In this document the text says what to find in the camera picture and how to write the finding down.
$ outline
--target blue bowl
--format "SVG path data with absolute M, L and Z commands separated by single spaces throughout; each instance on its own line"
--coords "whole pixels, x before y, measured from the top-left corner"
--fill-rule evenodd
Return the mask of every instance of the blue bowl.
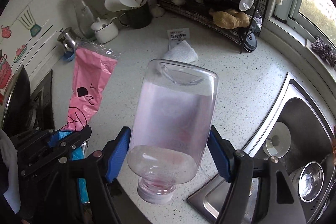
M 65 52 L 63 54 L 63 58 L 64 58 L 64 60 L 70 62 L 70 61 L 72 61 L 75 58 L 75 53 L 74 52 Z

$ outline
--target black mug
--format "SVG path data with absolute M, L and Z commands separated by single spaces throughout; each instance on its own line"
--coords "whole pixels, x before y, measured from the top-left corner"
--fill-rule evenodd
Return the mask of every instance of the black mug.
M 124 15 L 126 16 L 127 24 L 121 22 L 121 18 Z M 146 27 L 151 23 L 151 21 L 152 14 L 149 11 L 148 2 L 138 8 L 126 10 L 125 13 L 119 17 L 119 22 L 121 25 L 125 27 L 132 27 L 134 29 L 141 29 Z

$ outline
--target metal bolt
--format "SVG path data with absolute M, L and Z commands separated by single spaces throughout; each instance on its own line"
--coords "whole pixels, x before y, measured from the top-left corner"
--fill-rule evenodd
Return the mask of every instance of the metal bolt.
M 236 150 L 236 155 L 238 157 L 244 157 L 245 156 L 245 152 L 243 150 Z
M 62 157 L 62 158 L 59 159 L 59 163 L 60 163 L 60 164 L 64 164 L 64 163 L 66 163 L 67 161 L 68 161 L 68 158 L 67 158 L 67 157 Z
M 100 150 L 96 150 L 95 152 L 93 152 L 93 156 L 95 158 L 100 158 L 103 155 L 103 152 Z
M 277 164 L 279 162 L 279 159 L 276 156 L 272 156 L 272 157 L 270 157 L 270 159 L 271 159 L 271 162 L 273 162 L 275 164 Z

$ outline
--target frying pan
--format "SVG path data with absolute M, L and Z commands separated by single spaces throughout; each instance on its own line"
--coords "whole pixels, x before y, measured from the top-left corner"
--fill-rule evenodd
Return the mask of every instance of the frying pan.
M 0 106 L 0 128 L 9 136 L 25 130 L 29 115 L 30 82 L 23 65 L 14 73 L 5 89 Z

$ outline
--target speckled white countertop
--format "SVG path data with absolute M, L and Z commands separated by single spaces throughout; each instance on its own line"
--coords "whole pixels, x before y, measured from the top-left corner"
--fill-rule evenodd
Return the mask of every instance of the speckled white countertop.
M 233 146 L 243 148 L 266 117 L 283 84 L 291 72 L 317 101 L 330 124 L 335 122 L 324 100 L 307 78 L 281 53 L 261 39 L 252 53 L 239 54 L 239 48 L 222 35 L 182 17 L 166 14 L 153 19 L 139 30 L 123 29 L 109 42 L 122 55 L 104 90 L 100 110 L 91 119 L 92 136 L 89 152 L 102 149 L 114 139 L 122 126 L 132 127 L 142 78 L 147 63 L 160 58 L 168 49 L 167 30 L 188 27 L 189 44 L 198 54 L 194 65 L 214 71 L 220 78 L 213 124 L 223 138 Z M 68 102 L 72 94 L 74 62 L 58 61 L 53 67 L 52 102 L 55 128 L 67 120 Z M 201 166 L 193 180 L 178 185 L 172 200 L 166 205 L 152 205 L 137 194 L 138 176 L 126 161 L 118 176 L 119 182 L 140 210 L 154 224 L 207 223 L 192 209 L 186 198 L 217 173 L 206 148 Z

